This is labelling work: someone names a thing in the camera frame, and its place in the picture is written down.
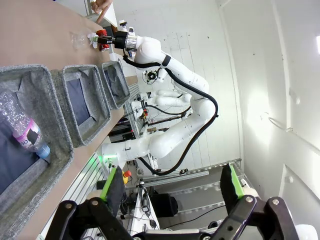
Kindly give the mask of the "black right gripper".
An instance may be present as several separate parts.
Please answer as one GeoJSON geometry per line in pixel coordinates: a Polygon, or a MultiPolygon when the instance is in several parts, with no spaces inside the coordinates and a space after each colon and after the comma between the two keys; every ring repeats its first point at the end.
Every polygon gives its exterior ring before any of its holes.
{"type": "Polygon", "coordinates": [[[117,31],[114,34],[114,37],[112,37],[112,36],[99,36],[97,40],[99,41],[99,43],[101,45],[114,44],[114,47],[116,49],[125,50],[127,48],[127,38],[128,38],[127,31],[117,31]]]}

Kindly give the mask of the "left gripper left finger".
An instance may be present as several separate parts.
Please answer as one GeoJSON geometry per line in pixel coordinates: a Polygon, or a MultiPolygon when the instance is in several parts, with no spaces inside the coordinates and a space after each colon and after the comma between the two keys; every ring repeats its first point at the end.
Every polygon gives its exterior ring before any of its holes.
{"type": "Polygon", "coordinates": [[[64,200],[58,205],[45,239],[80,240],[88,229],[98,228],[106,240],[131,240],[116,218],[124,192],[123,171],[113,168],[99,196],[81,204],[64,200]]]}

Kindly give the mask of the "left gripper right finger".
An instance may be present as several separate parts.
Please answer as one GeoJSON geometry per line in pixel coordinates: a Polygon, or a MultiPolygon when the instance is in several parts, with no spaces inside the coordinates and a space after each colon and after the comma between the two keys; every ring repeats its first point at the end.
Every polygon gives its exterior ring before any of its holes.
{"type": "Polygon", "coordinates": [[[222,167],[220,190],[227,217],[211,237],[213,240],[237,240],[247,226],[257,227],[264,240],[298,240],[290,211],[281,197],[266,201],[245,194],[229,163],[222,167]]]}

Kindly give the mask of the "person's left hand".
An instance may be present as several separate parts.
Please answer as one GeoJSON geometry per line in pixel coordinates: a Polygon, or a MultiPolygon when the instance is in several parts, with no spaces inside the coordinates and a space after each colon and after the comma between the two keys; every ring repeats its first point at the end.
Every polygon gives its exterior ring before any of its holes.
{"type": "Polygon", "coordinates": [[[99,14],[99,17],[96,20],[97,24],[99,24],[102,21],[104,15],[106,14],[107,10],[109,9],[112,3],[113,0],[95,0],[91,2],[91,9],[96,14],[99,14]]]}

